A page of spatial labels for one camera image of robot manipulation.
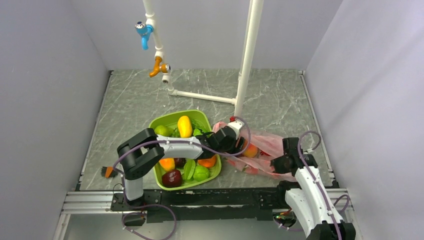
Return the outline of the pink plastic bag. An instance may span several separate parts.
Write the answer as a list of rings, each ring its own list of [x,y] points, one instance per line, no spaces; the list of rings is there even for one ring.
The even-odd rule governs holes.
[[[226,158],[226,162],[246,174],[262,175],[280,181],[295,182],[296,179],[290,172],[275,173],[275,168],[271,166],[271,160],[284,154],[283,137],[254,129],[250,130],[250,136],[250,143],[258,148],[256,155],[230,156]]]

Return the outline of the fake peach orange pink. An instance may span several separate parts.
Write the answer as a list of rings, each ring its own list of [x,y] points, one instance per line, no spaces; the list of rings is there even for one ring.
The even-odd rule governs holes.
[[[259,149],[251,143],[247,144],[247,142],[245,142],[242,149],[244,148],[246,148],[246,150],[242,153],[244,157],[255,158],[259,153]]]

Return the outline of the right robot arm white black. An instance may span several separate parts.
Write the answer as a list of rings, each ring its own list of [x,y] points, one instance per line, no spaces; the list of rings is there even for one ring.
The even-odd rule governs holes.
[[[277,173],[290,173],[295,182],[281,181],[276,203],[290,207],[308,240],[354,240],[355,227],[345,222],[332,203],[312,154],[303,151],[298,137],[282,139],[283,154],[271,160]]]

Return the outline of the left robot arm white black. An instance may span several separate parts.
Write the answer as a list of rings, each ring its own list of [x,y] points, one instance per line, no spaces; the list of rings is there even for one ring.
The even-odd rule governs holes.
[[[236,145],[245,125],[240,121],[228,123],[216,132],[189,138],[166,137],[146,128],[117,148],[121,165],[124,204],[131,210],[144,203],[143,177],[166,158],[208,159],[214,155],[236,156],[242,153]]]

